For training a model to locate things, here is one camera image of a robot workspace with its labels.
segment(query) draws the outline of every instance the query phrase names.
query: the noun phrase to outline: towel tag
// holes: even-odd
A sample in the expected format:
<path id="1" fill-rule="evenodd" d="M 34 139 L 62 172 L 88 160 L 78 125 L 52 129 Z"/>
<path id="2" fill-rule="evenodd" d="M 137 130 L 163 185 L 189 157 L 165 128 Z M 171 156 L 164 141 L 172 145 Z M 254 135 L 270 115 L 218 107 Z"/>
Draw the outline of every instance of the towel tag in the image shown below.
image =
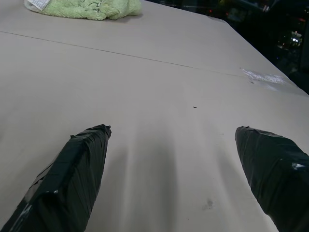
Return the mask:
<path id="1" fill-rule="evenodd" d="M 32 5 L 42 11 L 50 0 L 28 0 Z"/>

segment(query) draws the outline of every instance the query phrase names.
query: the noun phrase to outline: table surface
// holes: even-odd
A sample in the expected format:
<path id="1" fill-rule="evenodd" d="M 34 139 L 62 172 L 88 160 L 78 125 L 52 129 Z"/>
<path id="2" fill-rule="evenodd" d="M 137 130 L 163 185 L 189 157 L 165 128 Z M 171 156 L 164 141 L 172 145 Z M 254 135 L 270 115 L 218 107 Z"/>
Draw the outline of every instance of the table surface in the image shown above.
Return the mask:
<path id="1" fill-rule="evenodd" d="M 97 22 L 0 3 L 0 227 L 70 135 L 104 123 L 87 232 L 276 232 L 234 135 L 251 126 L 309 151 L 308 95 L 251 83 L 241 68 L 285 76 L 227 23 L 142 7 Z"/>

